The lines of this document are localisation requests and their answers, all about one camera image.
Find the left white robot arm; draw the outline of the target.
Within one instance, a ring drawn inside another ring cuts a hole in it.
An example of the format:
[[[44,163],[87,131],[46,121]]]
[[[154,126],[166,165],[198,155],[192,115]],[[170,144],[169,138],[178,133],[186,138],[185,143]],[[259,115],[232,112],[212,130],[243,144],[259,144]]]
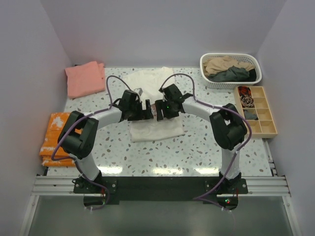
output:
[[[140,94],[131,90],[125,90],[122,98],[117,99],[109,108],[89,114],[71,112],[58,137],[57,148],[62,148],[69,155],[80,173],[80,177],[73,181],[76,188],[95,194],[108,193],[92,155],[99,129],[124,120],[153,118],[150,100],[142,101]]]

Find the white floral print t-shirt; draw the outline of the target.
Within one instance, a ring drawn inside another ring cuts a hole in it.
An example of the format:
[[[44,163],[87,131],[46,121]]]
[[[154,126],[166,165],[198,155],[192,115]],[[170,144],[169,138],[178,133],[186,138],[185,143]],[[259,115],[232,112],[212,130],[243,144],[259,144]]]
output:
[[[158,141],[184,135],[182,118],[157,120],[155,101],[163,98],[159,92],[160,86],[173,75],[173,69],[162,67],[156,70],[140,70],[128,74],[123,80],[133,91],[142,91],[142,102],[149,99],[153,118],[149,120],[132,121],[130,123],[130,136],[132,142]]]

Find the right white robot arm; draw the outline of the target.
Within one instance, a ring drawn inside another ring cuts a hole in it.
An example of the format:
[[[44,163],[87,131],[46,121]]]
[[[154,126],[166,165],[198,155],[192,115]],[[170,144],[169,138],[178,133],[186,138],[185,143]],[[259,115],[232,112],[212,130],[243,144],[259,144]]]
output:
[[[243,117],[233,104],[225,106],[211,105],[197,100],[193,94],[182,94],[175,84],[160,88],[163,99],[156,101],[157,119],[171,119],[179,113],[195,115],[209,121],[216,143],[221,147],[221,169],[218,183],[206,193],[205,197],[216,191],[220,186],[233,185],[241,178],[240,150],[247,144],[246,128]]]

